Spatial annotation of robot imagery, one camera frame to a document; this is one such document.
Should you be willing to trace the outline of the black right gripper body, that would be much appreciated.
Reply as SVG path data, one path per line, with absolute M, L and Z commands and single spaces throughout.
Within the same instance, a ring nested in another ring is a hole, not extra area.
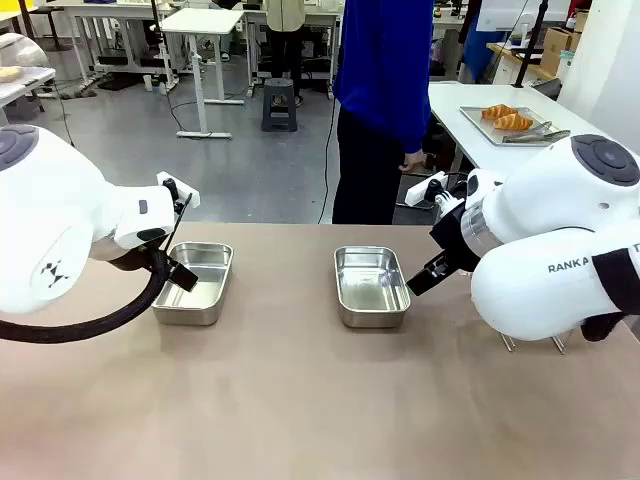
M 428 270 L 432 274 L 452 274 L 457 270 L 473 272 L 480 257 L 470 249 L 463 237 L 461 220 L 465 213 L 464 201 L 456 197 L 436 197 L 435 200 L 440 207 L 440 217 L 430 235 L 442 251 L 429 262 Z

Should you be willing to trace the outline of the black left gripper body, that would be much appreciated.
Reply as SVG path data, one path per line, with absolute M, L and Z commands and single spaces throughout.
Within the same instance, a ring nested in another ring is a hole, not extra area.
M 166 251 L 156 244 L 145 245 L 145 269 L 151 273 L 170 273 L 172 260 Z

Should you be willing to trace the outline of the person's right hand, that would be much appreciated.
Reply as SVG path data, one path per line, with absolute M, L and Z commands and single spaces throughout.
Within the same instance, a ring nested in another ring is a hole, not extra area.
M 414 172 L 417 168 L 422 167 L 426 160 L 426 154 L 419 150 L 414 153 L 406 153 L 404 162 L 399 166 L 399 169 L 403 173 Z

